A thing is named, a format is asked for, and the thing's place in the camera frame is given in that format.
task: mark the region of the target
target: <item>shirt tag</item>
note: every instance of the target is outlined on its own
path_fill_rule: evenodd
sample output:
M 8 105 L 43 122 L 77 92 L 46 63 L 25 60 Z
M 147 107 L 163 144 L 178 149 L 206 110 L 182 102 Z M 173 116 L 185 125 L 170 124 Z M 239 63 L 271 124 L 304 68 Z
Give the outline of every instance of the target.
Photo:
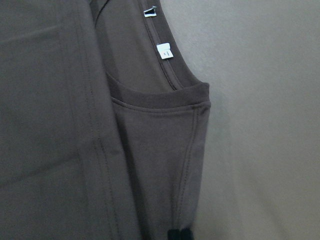
M 169 59 L 174 57 L 174 55 L 170 50 L 170 43 L 166 42 L 166 43 L 158 44 L 156 48 L 158 49 L 161 59 Z
M 147 9 L 147 10 L 144 10 L 144 11 L 143 11 L 144 16 L 145 16 L 146 18 L 157 16 L 157 13 L 156 13 L 156 9 L 155 9 L 155 8 L 156 8 L 156 6 L 152 6 L 152 8 L 149 8 L 149 9 Z

